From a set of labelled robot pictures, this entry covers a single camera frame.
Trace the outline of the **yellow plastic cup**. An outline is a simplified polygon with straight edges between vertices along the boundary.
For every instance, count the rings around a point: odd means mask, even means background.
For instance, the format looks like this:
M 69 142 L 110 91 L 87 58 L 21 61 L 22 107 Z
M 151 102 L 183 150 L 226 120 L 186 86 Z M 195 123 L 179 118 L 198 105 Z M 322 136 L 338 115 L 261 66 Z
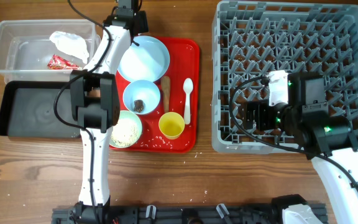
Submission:
M 176 112 L 168 112 L 163 114 L 159 121 L 158 126 L 160 132 L 167 139 L 177 139 L 185 129 L 185 122 L 183 117 Z

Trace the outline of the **brown carrot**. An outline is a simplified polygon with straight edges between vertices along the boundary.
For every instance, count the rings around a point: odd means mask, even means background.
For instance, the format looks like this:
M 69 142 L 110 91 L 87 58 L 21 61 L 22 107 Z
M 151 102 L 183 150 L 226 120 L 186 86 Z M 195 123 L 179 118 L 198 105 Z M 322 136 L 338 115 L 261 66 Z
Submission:
M 170 89 L 171 89 L 170 77 L 163 76 L 161 78 L 161 88 L 163 91 L 164 113 L 168 113 L 169 112 L 169 102 L 170 102 Z

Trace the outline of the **dark brown food scrap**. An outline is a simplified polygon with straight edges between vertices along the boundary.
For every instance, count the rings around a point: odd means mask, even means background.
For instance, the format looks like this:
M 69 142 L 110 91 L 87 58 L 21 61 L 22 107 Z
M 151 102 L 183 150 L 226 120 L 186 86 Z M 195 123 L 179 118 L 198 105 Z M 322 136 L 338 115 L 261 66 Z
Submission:
M 135 100 L 134 101 L 134 111 L 137 113 L 142 113 L 144 110 L 144 102 L 142 100 Z

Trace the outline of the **light blue small bowl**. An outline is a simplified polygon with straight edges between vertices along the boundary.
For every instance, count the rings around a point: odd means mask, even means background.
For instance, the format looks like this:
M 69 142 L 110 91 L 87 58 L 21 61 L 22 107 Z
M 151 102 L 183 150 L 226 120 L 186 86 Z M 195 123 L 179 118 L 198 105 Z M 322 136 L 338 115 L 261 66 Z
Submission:
M 123 93 L 123 103 L 125 107 L 135 114 L 146 115 L 153 112 L 160 103 L 161 94 L 157 85 L 147 80 L 137 80 L 126 86 Z M 144 110 L 142 113 L 134 111 L 134 101 L 142 100 Z

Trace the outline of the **light blue plate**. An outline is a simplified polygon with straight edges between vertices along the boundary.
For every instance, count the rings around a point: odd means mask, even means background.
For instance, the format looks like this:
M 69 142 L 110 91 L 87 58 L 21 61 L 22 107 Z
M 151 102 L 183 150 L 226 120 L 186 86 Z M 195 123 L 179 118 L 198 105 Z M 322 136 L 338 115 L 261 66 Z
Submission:
M 134 43 L 123 55 L 119 74 L 127 81 L 147 80 L 156 82 L 164 76 L 170 65 L 166 45 L 151 36 L 134 37 Z

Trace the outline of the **mint green rice bowl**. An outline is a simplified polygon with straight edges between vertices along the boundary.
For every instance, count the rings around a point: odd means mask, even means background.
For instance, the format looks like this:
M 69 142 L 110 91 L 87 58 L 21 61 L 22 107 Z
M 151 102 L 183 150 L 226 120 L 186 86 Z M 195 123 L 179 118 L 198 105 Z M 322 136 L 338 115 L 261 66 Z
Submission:
M 113 126 L 110 146 L 123 149 L 134 145 L 142 134 L 142 122 L 131 111 L 121 110 L 119 120 Z

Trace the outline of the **white paper napkin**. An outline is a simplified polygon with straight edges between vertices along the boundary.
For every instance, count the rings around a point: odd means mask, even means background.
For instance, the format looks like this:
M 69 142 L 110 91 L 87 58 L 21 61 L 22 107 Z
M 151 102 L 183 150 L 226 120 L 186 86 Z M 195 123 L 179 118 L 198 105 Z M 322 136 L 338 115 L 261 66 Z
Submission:
M 87 63 L 90 54 L 87 49 L 86 41 L 79 35 L 62 31 L 55 31 L 49 37 L 49 40 L 55 44 L 56 48 L 67 54 Z

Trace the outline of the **red candy wrapper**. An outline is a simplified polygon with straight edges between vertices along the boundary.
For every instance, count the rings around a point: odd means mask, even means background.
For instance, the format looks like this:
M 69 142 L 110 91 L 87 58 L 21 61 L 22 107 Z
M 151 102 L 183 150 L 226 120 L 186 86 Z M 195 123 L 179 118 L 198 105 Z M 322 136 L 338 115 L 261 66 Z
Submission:
M 78 65 L 58 56 L 53 55 L 47 64 L 47 68 L 50 70 L 81 70 L 82 68 Z

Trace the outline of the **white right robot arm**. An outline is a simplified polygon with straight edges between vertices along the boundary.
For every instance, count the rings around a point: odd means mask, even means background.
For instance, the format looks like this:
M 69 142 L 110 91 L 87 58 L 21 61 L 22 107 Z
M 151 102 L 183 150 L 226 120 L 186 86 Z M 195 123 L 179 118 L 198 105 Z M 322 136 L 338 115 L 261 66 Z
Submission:
M 358 223 L 358 140 L 350 121 L 331 116 L 324 78 L 315 72 L 270 72 L 257 81 L 268 100 L 246 103 L 244 121 L 259 131 L 280 129 L 293 136 L 321 179 L 338 223 Z

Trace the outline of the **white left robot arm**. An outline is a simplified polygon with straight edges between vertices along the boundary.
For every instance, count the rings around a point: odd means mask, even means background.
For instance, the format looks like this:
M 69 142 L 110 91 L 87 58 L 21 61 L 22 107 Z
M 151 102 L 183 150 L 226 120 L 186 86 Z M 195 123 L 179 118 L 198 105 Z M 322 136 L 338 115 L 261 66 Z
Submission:
M 116 72 L 120 61 L 134 44 L 137 34 L 148 32 L 146 13 L 137 0 L 119 1 L 99 26 L 103 36 L 91 61 L 82 70 L 73 70 L 70 80 L 55 97 L 70 90 L 71 126 L 80 129 L 83 144 L 83 183 L 70 219 L 101 223 L 109 211 L 109 138 L 117 124 L 120 102 Z

